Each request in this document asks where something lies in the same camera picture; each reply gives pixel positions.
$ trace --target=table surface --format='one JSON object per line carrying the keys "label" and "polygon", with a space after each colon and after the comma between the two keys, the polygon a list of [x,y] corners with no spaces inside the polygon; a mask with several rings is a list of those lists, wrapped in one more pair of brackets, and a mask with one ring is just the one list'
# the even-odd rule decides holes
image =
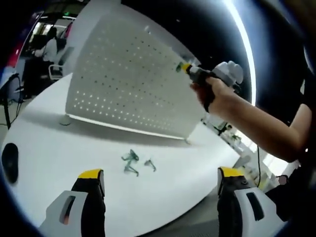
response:
{"label": "table surface", "polygon": [[[238,154],[199,123],[190,145],[83,121],[61,126],[72,74],[36,97],[13,123],[2,145],[19,149],[19,179],[10,186],[26,216],[39,226],[46,208],[71,189],[78,175],[104,170],[107,237],[134,237],[153,231],[198,204],[217,185],[217,168],[232,167]],[[121,156],[140,157],[124,173]],[[156,172],[144,166],[152,159]]]}

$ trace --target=white pegboard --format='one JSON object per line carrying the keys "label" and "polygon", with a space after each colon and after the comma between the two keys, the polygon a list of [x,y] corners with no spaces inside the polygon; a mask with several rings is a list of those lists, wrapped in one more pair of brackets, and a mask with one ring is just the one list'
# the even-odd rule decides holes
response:
{"label": "white pegboard", "polygon": [[203,117],[170,47],[119,16],[98,22],[77,61],[66,113],[187,138]]}

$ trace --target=computer mouse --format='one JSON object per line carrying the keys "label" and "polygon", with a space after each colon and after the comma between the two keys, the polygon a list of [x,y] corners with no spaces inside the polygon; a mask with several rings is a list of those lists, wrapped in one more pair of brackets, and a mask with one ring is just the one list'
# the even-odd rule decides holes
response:
{"label": "computer mouse", "polygon": [[19,150],[13,143],[8,143],[4,147],[1,156],[2,166],[5,176],[10,184],[14,184],[18,180],[19,169]]}

